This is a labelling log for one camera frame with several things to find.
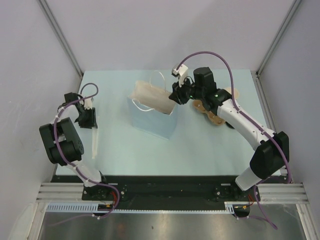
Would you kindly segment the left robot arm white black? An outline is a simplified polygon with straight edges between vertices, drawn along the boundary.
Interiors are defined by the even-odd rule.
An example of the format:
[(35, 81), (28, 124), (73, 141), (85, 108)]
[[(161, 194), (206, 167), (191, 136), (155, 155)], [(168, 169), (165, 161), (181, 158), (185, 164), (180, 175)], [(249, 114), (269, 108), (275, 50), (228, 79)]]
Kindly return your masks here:
[(83, 99), (77, 93), (66, 93), (64, 100), (54, 120), (39, 127), (47, 157), (51, 163), (71, 169), (85, 187), (94, 187), (93, 194), (98, 199), (105, 200), (110, 196), (111, 188), (102, 182), (100, 171), (87, 166), (82, 160), (85, 149), (75, 128), (78, 124), (83, 129), (96, 129), (96, 109), (91, 99)]

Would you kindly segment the white straw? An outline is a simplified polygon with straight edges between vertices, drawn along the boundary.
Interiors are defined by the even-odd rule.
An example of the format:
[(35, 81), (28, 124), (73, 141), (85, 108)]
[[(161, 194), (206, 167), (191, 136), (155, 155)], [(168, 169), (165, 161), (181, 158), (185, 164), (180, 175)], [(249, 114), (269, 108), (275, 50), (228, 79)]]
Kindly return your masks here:
[(95, 159), (98, 154), (98, 140), (99, 140), (99, 129), (96, 127), (92, 130), (92, 159)]

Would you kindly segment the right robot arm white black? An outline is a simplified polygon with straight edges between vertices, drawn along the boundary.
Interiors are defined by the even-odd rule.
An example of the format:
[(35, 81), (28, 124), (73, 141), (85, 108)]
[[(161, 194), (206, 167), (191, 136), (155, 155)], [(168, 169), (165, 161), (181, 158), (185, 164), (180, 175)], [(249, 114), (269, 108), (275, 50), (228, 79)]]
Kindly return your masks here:
[(250, 144), (254, 154), (249, 167), (235, 179), (230, 188), (231, 196), (242, 201), (249, 194), (249, 189), (266, 180), (290, 160), (289, 137), (281, 131), (276, 133), (256, 122), (225, 89), (217, 88), (213, 72), (209, 67), (200, 67), (193, 71), (193, 78), (188, 76), (188, 67), (172, 69), (172, 76), (177, 82), (172, 84), (169, 99), (179, 105), (189, 100), (199, 100), (204, 109), (225, 120), (237, 130)]

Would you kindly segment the light blue paper bag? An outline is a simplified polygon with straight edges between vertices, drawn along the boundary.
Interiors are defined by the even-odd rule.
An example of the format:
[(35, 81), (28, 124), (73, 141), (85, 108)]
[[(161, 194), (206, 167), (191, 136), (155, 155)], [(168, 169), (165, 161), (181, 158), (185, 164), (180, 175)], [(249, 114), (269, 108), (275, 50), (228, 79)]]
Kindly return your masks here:
[[(163, 86), (152, 83), (153, 75), (160, 74)], [(177, 104), (169, 99), (166, 79), (160, 71), (153, 71), (149, 81), (137, 80), (127, 105), (132, 126), (143, 132), (169, 140), (178, 122)]]

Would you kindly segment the brown paper cup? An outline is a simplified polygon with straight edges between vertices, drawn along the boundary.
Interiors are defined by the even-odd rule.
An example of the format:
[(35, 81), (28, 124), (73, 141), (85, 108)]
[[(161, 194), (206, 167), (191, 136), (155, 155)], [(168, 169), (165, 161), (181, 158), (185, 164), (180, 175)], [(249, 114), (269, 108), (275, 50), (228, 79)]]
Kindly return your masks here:
[(224, 88), (228, 93), (230, 93), (235, 99), (238, 99), (240, 96), (239, 91), (236, 88), (232, 88), (231, 86)]

